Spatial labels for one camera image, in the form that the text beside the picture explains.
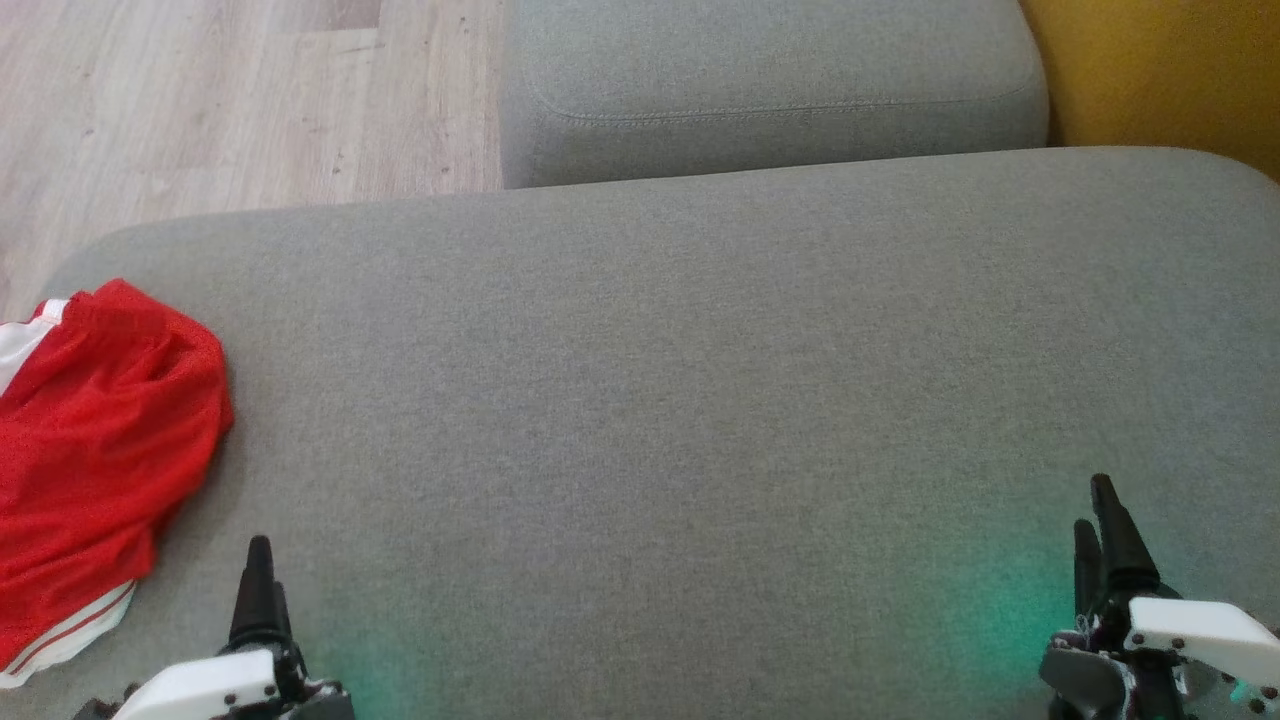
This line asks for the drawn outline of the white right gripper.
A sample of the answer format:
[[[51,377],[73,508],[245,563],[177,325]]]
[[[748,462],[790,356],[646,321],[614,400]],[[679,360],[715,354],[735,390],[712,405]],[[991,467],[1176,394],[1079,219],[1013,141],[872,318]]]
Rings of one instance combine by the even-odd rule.
[[[1091,478],[1091,502],[1096,520],[1073,525],[1076,625],[1051,635],[1041,660],[1047,716],[1202,719],[1201,703],[1226,691],[1236,707],[1277,717],[1276,630],[1231,603],[1160,598],[1158,569],[1110,475]]]

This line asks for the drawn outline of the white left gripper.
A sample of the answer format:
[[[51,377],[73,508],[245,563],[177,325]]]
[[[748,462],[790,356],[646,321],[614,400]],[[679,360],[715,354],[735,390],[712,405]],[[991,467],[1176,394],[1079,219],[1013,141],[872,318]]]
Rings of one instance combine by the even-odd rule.
[[[270,539],[255,536],[236,593],[229,652],[163,669],[132,691],[111,717],[355,719],[349,692],[339,682],[312,679],[292,643]],[[251,644],[264,646],[244,648]]]

